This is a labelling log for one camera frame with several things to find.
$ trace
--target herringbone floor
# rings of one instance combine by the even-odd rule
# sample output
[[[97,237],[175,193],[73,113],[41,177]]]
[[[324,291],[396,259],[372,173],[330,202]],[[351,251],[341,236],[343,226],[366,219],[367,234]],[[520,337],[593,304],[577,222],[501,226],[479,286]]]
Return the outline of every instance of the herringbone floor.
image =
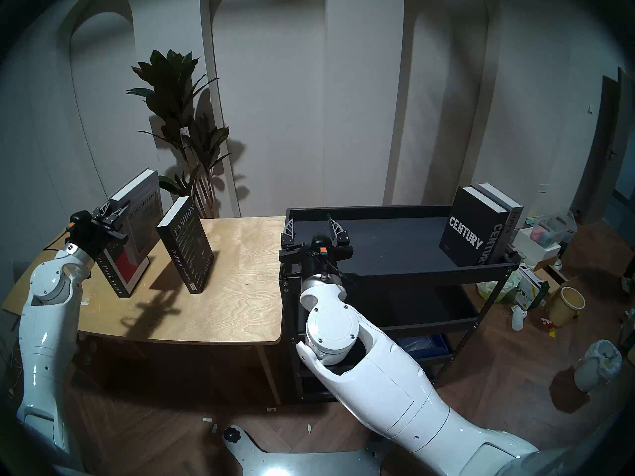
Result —
[[[540,321],[544,311],[532,312],[516,332],[508,306],[495,305],[446,373],[440,396],[469,421],[515,433],[542,449],[589,435],[632,395],[635,369],[625,361],[619,376],[590,397],[575,390],[568,369],[593,341],[617,342],[619,314],[633,306],[633,297],[620,294],[618,276],[632,255],[606,225],[582,227],[563,272],[582,277],[583,314],[551,338]],[[466,290],[480,307],[475,287]],[[240,425],[272,452],[354,450],[368,437],[336,402],[268,411],[273,401],[254,351],[146,344],[131,353],[119,343],[99,345],[102,362],[113,352],[126,358],[103,368],[110,373],[105,380],[99,355],[94,356],[92,370],[77,372],[67,389],[68,415],[92,474],[239,475],[240,466],[220,438],[229,424]],[[291,399],[287,352],[271,348],[267,354],[283,397]],[[382,474],[427,471],[395,447]]]

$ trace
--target wooden table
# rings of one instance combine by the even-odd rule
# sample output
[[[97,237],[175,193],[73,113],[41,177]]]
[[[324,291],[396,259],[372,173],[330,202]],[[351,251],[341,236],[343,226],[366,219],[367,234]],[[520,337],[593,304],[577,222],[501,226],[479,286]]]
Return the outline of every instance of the wooden table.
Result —
[[[83,282],[79,330],[133,341],[205,345],[253,345],[280,404],[263,345],[280,341],[282,302],[278,249],[283,216],[202,220],[214,252],[205,290],[190,294],[163,243],[149,254],[150,265],[131,298],[118,298],[97,266]],[[60,249],[64,236],[51,247]],[[15,284],[2,307],[21,314],[35,266],[54,257],[43,251]]]

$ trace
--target metal shelf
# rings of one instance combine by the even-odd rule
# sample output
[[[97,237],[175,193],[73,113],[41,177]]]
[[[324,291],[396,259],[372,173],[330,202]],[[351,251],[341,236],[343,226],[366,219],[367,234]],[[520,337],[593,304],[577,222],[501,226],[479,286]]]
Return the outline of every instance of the metal shelf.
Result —
[[[383,330],[389,337],[467,331],[456,348],[438,357],[423,358],[422,366],[443,365],[447,370],[467,340],[482,322],[518,263],[505,258],[500,263],[458,267],[439,247],[450,206],[367,206],[358,208],[289,209],[294,243],[310,242],[314,234],[328,235],[330,214],[350,235],[353,257],[338,267],[345,274],[346,302]],[[299,303],[299,268],[280,268],[285,339],[289,341],[291,366],[300,400],[332,399],[324,385],[300,362],[295,344],[304,339],[307,312]],[[460,285],[498,281],[490,299],[476,310]],[[364,356],[358,341],[338,365],[329,367],[342,374]]]

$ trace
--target hardcover book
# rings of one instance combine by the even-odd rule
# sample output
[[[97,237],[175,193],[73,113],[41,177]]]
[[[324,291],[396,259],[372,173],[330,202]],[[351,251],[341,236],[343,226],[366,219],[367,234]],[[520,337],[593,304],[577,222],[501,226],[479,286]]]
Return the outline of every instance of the hardcover book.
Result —
[[[146,169],[109,198],[103,208],[126,208],[118,229],[128,236],[126,244],[113,240],[97,256],[96,263],[119,298],[129,298],[148,267],[148,253],[159,241],[156,225],[163,216],[159,177]]]
[[[157,225],[157,232],[188,291],[202,292],[214,254],[192,198],[178,198]]]
[[[509,216],[503,228],[503,232],[500,235],[499,241],[496,243],[496,247],[490,253],[488,264],[497,263],[500,257],[505,253],[505,248],[514,233],[514,229],[518,225],[520,215],[525,208],[522,204],[517,203],[505,193],[496,189],[492,184],[473,184],[473,187],[480,193],[490,198],[495,203],[498,203],[503,208],[509,211]]]
[[[138,266],[159,242],[156,225],[163,217],[163,210],[157,171],[144,170],[119,189],[109,201],[112,210],[128,205],[122,215],[120,232],[128,236],[124,246],[128,260]]]
[[[460,187],[439,247],[457,266],[485,264],[508,214],[509,211],[473,187]]]

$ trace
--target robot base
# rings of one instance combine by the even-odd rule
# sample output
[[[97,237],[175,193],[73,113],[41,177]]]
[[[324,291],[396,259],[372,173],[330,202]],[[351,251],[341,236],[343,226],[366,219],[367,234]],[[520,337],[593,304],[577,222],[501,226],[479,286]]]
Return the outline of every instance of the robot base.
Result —
[[[223,442],[243,467],[243,474],[253,476],[378,476],[394,445],[378,438],[354,452],[291,454],[261,451],[240,426],[228,426],[223,432]]]

